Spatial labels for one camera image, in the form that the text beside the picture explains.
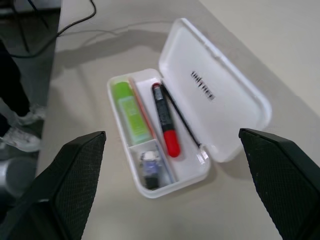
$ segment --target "table surface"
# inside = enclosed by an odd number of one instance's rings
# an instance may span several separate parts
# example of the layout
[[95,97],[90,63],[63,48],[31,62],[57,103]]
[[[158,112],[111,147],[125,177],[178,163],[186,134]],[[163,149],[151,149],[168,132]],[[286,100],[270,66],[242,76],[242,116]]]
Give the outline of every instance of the table surface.
[[[256,193],[244,152],[231,162],[214,163],[209,177],[200,183],[158,199],[140,195],[116,127],[106,82],[114,76],[157,69],[172,22],[186,17],[269,99],[272,119],[266,131],[295,141],[320,165],[317,114],[201,3],[95,2],[97,16],[57,41],[37,170],[41,173],[63,144],[106,131],[97,192],[82,239],[280,240]],[[60,28],[89,13],[87,0],[63,1]]]

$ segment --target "shoe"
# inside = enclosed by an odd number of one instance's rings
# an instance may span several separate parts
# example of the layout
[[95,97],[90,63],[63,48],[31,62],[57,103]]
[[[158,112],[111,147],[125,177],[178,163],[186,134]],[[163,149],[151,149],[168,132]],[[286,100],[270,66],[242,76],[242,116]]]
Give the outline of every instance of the shoe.
[[0,139],[4,143],[16,147],[23,152],[32,153],[40,150],[41,140],[35,135],[17,127],[10,127],[6,134],[3,137],[0,137]]
[[18,116],[15,113],[15,117],[20,126],[30,125],[39,120],[46,118],[46,109],[43,106],[34,105],[30,107],[30,111],[25,116]]

